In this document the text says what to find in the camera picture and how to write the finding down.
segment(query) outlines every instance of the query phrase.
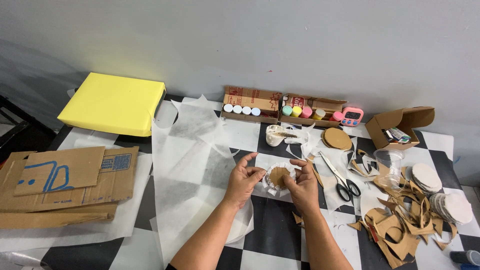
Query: yellow box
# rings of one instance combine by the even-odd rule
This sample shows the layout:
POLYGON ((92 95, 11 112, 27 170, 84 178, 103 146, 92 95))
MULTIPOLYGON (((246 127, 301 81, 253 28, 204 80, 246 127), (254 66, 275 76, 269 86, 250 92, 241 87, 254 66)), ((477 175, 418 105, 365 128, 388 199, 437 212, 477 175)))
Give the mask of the yellow box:
POLYGON ((92 72, 58 119, 81 128, 147 137, 165 92, 162 82, 92 72))

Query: digital timer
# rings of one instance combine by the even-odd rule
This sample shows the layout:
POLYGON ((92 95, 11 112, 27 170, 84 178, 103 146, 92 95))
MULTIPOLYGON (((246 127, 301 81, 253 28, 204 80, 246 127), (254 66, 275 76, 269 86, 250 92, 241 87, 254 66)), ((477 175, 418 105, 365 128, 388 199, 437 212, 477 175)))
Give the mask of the digital timer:
POLYGON ((342 111, 343 120, 340 121, 342 125, 356 126, 360 123, 363 117, 363 111, 359 108, 346 107, 342 111))

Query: scissor handle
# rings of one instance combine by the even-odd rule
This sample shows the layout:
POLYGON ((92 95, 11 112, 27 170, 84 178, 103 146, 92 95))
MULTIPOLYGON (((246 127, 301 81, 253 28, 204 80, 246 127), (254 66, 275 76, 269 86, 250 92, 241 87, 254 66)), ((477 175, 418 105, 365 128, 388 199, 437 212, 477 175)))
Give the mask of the scissor handle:
POLYGON ((342 200, 346 202, 349 202, 352 200, 352 195, 350 195, 350 191, 340 183, 336 184, 336 192, 338 193, 340 198, 342 198, 342 200))
POLYGON ((355 196, 355 197, 358 197, 361 195, 361 192, 360 192, 360 189, 359 189, 359 186, 357 186, 357 184, 355 184, 353 181, 351 181, 350 179, 347 179, 347 187, 349 189, 349 191, 355 196))

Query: hand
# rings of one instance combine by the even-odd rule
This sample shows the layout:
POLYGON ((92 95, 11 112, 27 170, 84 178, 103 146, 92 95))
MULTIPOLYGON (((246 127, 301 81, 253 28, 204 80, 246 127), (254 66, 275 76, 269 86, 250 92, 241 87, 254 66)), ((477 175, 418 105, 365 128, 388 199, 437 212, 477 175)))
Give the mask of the hand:
POLYGON ((241 209, 245 202, 250 198, 253 187, 262 180, 266 171, 259 167, 247 167, 247 162, 256 157, 258 153, 250 153, 241 158, 238 164, 233 168, 228 187, 223 201, 232 204, 241 209))
POLYGON ((290 163, 301 167, 301 170, 295 169, 296 183, 289 175, 283 175, 283 181, 290 191, 293 204, 302 215, 320 211, 317 178, 313 173, 312 165, 304 160, 290 160, 290 163))

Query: gray wall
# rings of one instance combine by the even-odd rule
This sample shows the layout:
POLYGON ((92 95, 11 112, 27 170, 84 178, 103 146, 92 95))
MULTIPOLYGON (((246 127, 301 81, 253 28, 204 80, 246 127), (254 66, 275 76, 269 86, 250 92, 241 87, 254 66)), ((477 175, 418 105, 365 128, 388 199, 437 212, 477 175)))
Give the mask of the gray wall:
POLYGON ((52 128, 89 71, 190 97, 347 99, 366 117, 430 105, 423 130, 454 135, 458 176, 480 185, 479 14, 471 0, 3 0, 0 92, 52 128))

